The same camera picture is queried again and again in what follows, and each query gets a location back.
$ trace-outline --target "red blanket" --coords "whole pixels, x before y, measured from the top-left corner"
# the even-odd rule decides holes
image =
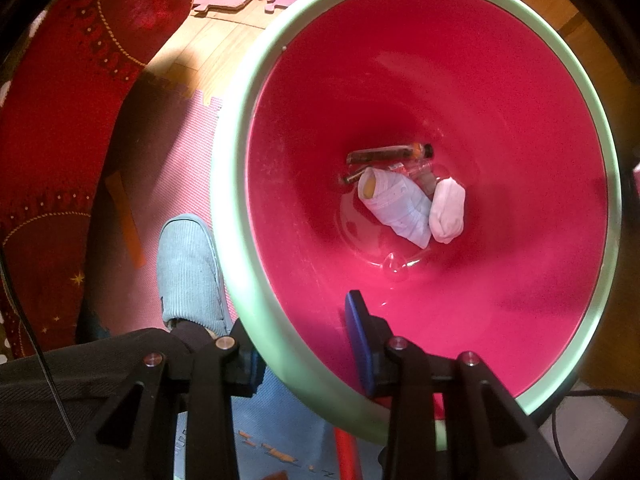
[[[90,212],[120,105],[192,1],[57,0],[14,74],[0,108],[0,240],[44,350],[74,342]],[[33,353],[3,292],[0,312],[4,354]]]

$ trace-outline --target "plastic tub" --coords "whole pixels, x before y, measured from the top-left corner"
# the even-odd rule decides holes
[[[426,250],[340,188],[350,150],[430,142],[466,187],[465,231]],[[527,413],[600,319],[620,181],[600,101],[519,0],[299,0],[256,41],[213,143],[212,223],[231,298],[308,406],[383,442],[359,392],[344,296],[425,351],[477,351]]]

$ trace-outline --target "metal screw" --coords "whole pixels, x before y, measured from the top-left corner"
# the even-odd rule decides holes
[[[151,352],[151,354],[145,355],[145,358],[142,359],[142,361],[149,368],[153,368],[162,362],[162,354],[159,354],[158,352]]]
[[[386,345],[393,350],[404,350],[409,346],[409,342],[401,335],[395,335],[389,338]]]
[[[460,354],[460,357],[462,358],[462,362],[467,366],[476,366],[480,363],[478,354],[472,352],[471,350],[469,350],[468,352],[462,352],[462,354]]]
[[[223,335],[222,337],[216,339],[216,346],[221,350],[229,350],[230,348],[233,348],[235,344],[236,340],[228,335]]]

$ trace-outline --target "black cable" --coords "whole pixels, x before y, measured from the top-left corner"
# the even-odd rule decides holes
[[[625,399],[625,400],[640,400],[640,394],[635,392],[626,392],[624,390],[614,390],[612,388],[591,388],[589,390],[573,390],[568,392],[566,397],[615,397],[617,399]],[[558,458],[562,467],[564,467],[567,474],[571,477],[571,480],[580,480],[574,471],[571,469],[571,466],[567,463],[564,458],[564,454],[562,454],[562,449],[560,448],[560,441],[558,440],[558,424],[556,423],[556,411],[555,408],[551,412],[551,435],[553,436],[554,446],[556,447],[556,453],[558,454]]]
[[[4,250],[2,249],[2,244],[0,244],[0,278],[2,279],[2,286],[4,286],[4,293],[9,300],[9,304],[14,312],[20,318],[20,322],[24,326],[24,330],[29,337],[29,341],[33,346],[33,349],[36,352],[38,357],[38,362],[40,363],[40,368],[42,368],[42,373],[44,373],[44,377],[47,380],[47,384],[49,385],[49,389],[51,390],[51,395],[53,396],[53,400],[56,401],[56,405],[58,406],[58,410],[60,411],[60,416],[62,417],[62,421],[65,423],[66,430],[69,432],[71,439],[73,441],[76,440],[76,432],[74,428],[71,426],[71,421],[69,421],[69,417],[66,414],[65,407],[62,404],[62,400],[60,400],[60,395],[58,394],[58,389],[56,388],[56,383],[53,381],[53,377],[51,375],[51,370],[49,370],[49,366],[44,359],[44,354],[42,353],[42,349],[36,339],[35,334],[33,333],[33,328],[27,319],[24,310],[22,309],[22,305],[18,300],[18,296],[14,290],[14,284],[11,281],[11,277],[9,277],[9,269],[6,264],[6,259],[4,258]]]

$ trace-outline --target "foot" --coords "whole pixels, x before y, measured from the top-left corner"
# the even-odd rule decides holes
[[[231,330],[225,287],[209,228],[193,214],[171,218],[158,243],[158,292],[162,321],[198,323],[216,336]]]

